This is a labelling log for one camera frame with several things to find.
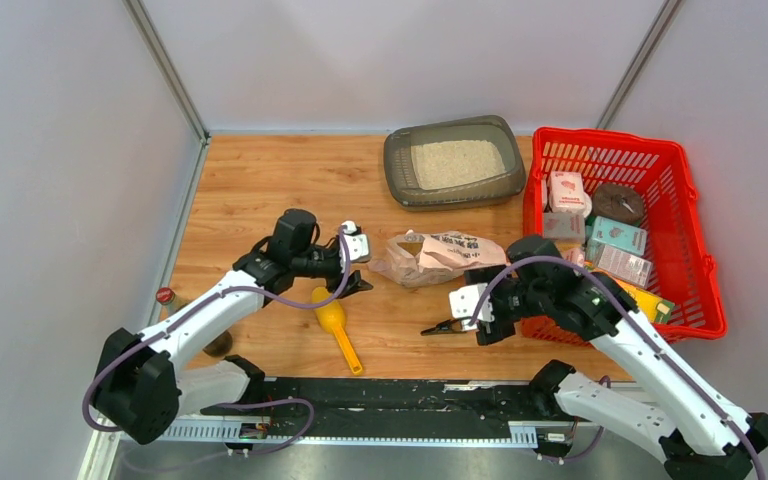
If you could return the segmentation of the black bag clip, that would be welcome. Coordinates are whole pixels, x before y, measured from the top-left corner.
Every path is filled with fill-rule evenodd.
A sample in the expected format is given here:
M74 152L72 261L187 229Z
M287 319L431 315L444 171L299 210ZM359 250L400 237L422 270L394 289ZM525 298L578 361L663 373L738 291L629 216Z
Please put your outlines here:
M420 332L421 336L464 334L467 330L460 319L448 319Z

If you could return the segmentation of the yellow plastic scoop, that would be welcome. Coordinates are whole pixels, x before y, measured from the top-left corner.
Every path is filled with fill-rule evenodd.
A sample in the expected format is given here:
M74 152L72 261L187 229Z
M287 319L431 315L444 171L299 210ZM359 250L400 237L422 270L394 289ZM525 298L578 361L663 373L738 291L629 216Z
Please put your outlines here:
M354 376L362 375L364 368L348 337L346 331L347 315L340 302L332 300L324 306L316 308L314 313L320 327L334 337L351 374Z

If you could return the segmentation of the pink cat litter bag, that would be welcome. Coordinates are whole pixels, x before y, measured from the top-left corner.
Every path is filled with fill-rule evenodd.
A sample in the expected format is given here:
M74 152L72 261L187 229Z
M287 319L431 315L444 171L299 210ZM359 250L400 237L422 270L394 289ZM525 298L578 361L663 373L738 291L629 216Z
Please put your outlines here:
M504 249L492 240L459 231L409 230L389 239L384 254L371 260L368 269L402 287L419 288L454 280L467 270L506 264Z

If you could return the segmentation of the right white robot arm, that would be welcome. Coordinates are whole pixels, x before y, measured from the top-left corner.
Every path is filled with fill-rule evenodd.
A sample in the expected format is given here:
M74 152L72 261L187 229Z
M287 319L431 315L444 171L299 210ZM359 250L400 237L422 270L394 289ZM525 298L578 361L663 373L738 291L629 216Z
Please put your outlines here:
M559 360L530 381L530 404L546 419L561 413L598 424L657 459L673 479L764 478L768 414L750 413L700 376L609 275L565 260L530 235L507 264L472 269L451 292L452 319L488 346L519 320L545 317L620 366L652 398L645 404Z

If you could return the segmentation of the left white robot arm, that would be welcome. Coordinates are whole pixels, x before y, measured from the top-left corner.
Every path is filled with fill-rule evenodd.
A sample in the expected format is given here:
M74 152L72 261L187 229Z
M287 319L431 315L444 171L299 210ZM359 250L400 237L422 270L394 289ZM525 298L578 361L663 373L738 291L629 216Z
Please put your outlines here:
M82 399L86 424L122 431L145 445L182 415L211 407L234 407L243 415L259 411L264 374L250 361L228 355L209 367L189 364L238 321L271 303L313 310L371 289L353 268L371 258L362 228L345 221L325 244L318 242L320 232L314 214L288 209L272 233L205 293L137 333L111 333Z

